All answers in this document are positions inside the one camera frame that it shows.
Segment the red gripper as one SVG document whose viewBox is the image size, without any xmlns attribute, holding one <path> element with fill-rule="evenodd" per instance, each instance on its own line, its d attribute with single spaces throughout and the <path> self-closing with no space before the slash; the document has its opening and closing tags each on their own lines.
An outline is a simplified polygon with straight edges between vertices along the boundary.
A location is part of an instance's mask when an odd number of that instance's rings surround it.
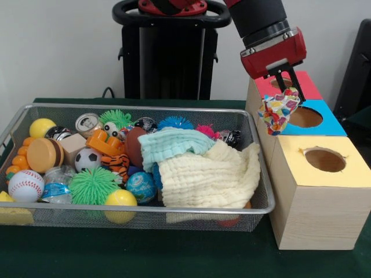
<svg viewBox="0 0 371 278">
<path fill-rule="evenodd" d="M 299 104 L 305 102 L 305 97 L 293 66 L 301 63 L 306 55 L 303 33 L 298 27 L 240 53 L 243 66 L 253 79 L 267 76 L 271 70 L 275 68 L 281 70 L 282 65 L 289 64 L 291 67 L 288 68 L 287 72 L 293 87 L 298 91 Z M 283 93 L 287 87 L 282 72 L 278 71 L 275 78 Z"/>
</svg>

